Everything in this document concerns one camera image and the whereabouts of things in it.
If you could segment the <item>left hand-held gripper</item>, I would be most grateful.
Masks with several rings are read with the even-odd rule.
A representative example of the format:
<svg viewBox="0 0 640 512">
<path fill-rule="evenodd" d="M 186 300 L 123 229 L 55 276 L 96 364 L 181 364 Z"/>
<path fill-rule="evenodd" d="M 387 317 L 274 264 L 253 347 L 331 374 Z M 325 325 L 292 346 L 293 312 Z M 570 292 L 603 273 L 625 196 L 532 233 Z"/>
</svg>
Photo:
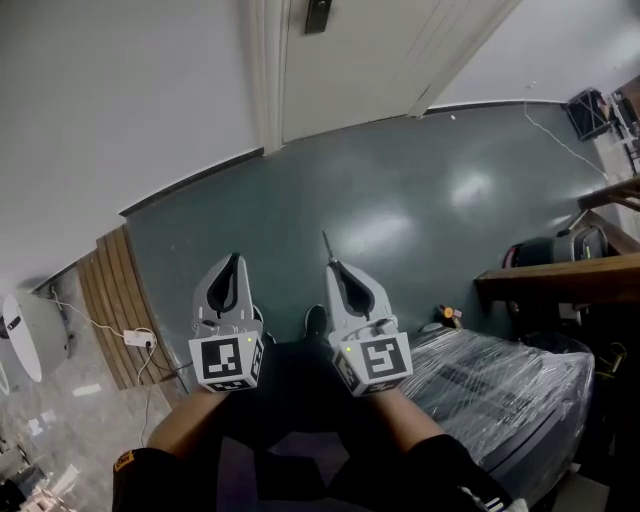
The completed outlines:
<svg viewBox="0 0 640 512">
<path fill-rule="evenodd" d="M 260 323 L 239 327 L 201 323 L 250 317 L 251 292 L 246 261 L 239 253 L 224 256 L 209 269 L 193 296 L 194 337 L 189 348 L 198 384 L 211 392 L 233 392 L 258 386 L 265 343 Z"/>
</svg>

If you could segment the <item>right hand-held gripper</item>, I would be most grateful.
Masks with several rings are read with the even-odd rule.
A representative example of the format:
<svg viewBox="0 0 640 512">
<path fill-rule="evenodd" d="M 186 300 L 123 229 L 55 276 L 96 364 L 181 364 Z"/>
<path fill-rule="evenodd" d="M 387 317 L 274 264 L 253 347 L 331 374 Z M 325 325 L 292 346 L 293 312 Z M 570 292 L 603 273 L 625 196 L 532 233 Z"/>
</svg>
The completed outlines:
<svg viewBox="0 0 640 512">
<path fill-rule="evenodd" d="M 353 318 L 375 321 L 350 333 L 330 333 L 333 364 L 339 376 L 354 397 L 397 388 L 413 374 L 413 363 L 407 334 L 399 330 L 397 318 L 389 316 L 391 306 L 385 289 L 348 263 L 331 262 L 327 270 L 334 329 L 348 327 Z"/>
</svg>

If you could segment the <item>person's left forearm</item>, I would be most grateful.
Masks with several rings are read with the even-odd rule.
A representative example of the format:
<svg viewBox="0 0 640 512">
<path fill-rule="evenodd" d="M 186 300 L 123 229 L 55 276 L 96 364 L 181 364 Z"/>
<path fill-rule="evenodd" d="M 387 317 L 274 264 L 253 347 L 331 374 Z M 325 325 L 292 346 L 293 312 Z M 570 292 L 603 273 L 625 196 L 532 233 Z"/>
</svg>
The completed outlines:
<svg viewBox="0 0 640 512">
<path fill-rule="evenodd" d="M 229 395 L 204 388 L 190 393 L 153 430 L 146 447 L 188 458 L 204 436 L 208 420 Z"/>
</svg>

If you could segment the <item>person's right forearm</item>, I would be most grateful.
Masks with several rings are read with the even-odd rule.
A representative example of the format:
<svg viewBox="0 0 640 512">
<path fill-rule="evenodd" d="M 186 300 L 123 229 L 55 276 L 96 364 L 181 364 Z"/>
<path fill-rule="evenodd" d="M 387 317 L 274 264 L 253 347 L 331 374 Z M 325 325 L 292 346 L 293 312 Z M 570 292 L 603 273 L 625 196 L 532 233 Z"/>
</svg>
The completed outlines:
<svg viewBox="0 0 640 512">
<path fill-rule="evenodd" d="M 367 400 L 383 419 L 402 452 L 409 452 L 422 441 L 444 434 L 441 427 L 399 388 L 376 393 Z"/>
</svg>

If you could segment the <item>white door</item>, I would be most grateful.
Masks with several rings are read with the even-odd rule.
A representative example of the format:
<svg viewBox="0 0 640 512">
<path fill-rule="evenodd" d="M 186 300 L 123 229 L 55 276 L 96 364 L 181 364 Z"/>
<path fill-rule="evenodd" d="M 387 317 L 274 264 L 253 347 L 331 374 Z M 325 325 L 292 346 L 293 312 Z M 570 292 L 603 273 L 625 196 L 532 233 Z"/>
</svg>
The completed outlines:
<svg viewBox="0 0 640 512">
<path fill-rule="evenodd" d="M 312 0 L 290 0 L 282 139 L 420 117 L 520 0 L 330 0 L 308 34 Z"/>
</svg>

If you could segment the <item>person's black shoe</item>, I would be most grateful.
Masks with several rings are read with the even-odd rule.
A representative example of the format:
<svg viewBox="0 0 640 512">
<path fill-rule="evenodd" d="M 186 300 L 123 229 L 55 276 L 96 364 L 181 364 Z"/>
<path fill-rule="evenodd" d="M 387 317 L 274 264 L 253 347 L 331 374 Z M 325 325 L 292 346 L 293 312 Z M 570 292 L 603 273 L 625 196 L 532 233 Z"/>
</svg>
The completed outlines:
<svg viewBox="0 0 640 512">
<path fill-rule="evenodd" d="M 264 322 L 264 317 L 260 309 L 256 305 L 253 306 L 253 317 L 261 325 L 261 339 L 263 340 L 263 342 L 268 345 L 275 345 L 276 340 L 271 335 L 271 333 L 267 330 L 266 324 Z"/>
<path fill-rule="evenodd" d="M 304 337 L 307 340 L 323 343 L 326 341 L 328 315 L 321 304 L 311 306 L 304 318 Z"/>
</svg>

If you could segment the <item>white power strip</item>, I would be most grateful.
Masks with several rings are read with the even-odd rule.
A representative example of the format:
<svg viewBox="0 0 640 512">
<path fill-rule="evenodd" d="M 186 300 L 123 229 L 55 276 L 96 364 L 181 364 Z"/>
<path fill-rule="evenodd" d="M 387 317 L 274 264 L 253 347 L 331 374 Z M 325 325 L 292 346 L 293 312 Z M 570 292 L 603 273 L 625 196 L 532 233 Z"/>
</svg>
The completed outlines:
<svg viewBox="0 0 640 512">
<path fill-rule="evenodd" d="M 123 339 L 126 345 L 144 348 L 147 350 L 152 350 L 156 346 L 155 334 L 146 328 L 124 330 Z"/>
</svg>

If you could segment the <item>person's black trousers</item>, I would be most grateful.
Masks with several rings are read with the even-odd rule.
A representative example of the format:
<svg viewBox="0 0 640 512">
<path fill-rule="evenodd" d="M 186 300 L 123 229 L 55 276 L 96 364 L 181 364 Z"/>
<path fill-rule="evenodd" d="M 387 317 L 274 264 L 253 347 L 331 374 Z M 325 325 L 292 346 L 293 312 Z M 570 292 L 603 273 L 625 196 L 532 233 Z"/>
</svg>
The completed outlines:
<svg viewBox="0 0 640 512">
<path fill-rule="evenodd" d="M 341 432 L 353 399 L 321 338 L 267 347 L 255 392 L 258 432 L 272 442 L 299 433 Z"/>
</svg>

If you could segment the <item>wooden slat panel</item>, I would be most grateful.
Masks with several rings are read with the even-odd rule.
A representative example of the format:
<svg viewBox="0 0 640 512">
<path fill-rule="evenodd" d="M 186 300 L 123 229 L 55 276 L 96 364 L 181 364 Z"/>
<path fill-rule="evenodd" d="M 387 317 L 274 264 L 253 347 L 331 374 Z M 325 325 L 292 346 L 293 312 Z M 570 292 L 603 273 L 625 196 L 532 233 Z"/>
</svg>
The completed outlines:
<svg viewBox="0 0 640 512">
<path fill-rule="evenodd" d="M 129 346 L 126 330 L 153 329 L 134 253 L 124 225 L 96 240 L 96 248 L 76 262 L 83 298 L 99 347 L 118 389 L 171 382 L 177 378 L 159 341 L 153 360 L 143 347 Z"/>
</svg>

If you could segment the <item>plastic-wrapped grey machine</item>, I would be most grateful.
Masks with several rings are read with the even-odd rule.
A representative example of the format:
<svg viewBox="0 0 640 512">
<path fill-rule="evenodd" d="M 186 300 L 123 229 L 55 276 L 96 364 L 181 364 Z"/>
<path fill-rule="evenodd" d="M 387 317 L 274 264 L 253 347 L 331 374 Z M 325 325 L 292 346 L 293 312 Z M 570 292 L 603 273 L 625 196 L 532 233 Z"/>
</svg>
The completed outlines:
<svg viewBox="0 0 640 512">
<path fill-rule="evenodd" d="M 405 394 L 530 506 L 569 470 L 588 415 L 594 356 L 557 333 L 507 341 L 432 326 L 411 343 Z"/>
</svg>

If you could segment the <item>black rounded helmet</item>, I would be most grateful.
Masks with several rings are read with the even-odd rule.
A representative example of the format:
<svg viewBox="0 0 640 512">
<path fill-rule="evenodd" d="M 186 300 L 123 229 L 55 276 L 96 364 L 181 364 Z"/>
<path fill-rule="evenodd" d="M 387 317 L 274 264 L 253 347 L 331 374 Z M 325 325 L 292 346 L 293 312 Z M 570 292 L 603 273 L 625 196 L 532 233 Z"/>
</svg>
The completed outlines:
<svg viewBox="0 0 640 512">
<path fill-rule="evenodd" d="M 554 240 L 549 237 L 535 237 L 513 245 L 505 254 L 502 267 L 520 268 L 551 264 Z"/>
</svg>

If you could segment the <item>person's black shirt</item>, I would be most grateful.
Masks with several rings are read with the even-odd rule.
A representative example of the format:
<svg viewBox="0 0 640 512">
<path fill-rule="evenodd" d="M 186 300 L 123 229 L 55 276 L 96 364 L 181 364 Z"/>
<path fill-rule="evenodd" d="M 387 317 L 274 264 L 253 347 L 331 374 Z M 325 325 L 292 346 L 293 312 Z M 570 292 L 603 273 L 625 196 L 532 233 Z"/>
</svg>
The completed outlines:
<svg viewBox="0 0 640 512">
<path fill-rule="evenodd" d="M 266 452 L 245 468 L 190 466 L 156 449 L 113 468 L 112 512 L 528 512 L 449 435 L 385 461 L 351 457 L 330 481 L 314 459 Z"/>
</svg>

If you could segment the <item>white oval round-base device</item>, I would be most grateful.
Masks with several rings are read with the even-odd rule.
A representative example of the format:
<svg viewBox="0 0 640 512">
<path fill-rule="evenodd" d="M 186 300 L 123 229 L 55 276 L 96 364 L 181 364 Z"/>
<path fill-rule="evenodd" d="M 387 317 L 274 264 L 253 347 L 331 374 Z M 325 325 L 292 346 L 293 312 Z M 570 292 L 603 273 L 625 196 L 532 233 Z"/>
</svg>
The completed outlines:
<svg viewBox="0 0 640 512">
<path fill-rule="evenodd" d="M 15 290 L 3 301 L 9 340 L 27 375 L 37 383 L 69 356 L 69 335 L 55 301 Z"/>
</svg>

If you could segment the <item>black crate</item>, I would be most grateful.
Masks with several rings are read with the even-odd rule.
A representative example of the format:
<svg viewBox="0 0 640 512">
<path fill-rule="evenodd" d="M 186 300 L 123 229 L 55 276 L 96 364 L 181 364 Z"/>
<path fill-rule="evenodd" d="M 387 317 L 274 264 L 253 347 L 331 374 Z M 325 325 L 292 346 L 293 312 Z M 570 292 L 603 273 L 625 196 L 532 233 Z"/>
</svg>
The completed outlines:
<svg viewBox="0 0 640 512">
<path fill-rule="evenodd" d="M 582 142 L 604 134 L 610 128 L 602 94 L 593 88 L 582 91 L 563 106 L 578 139 Z"/>
</svg>

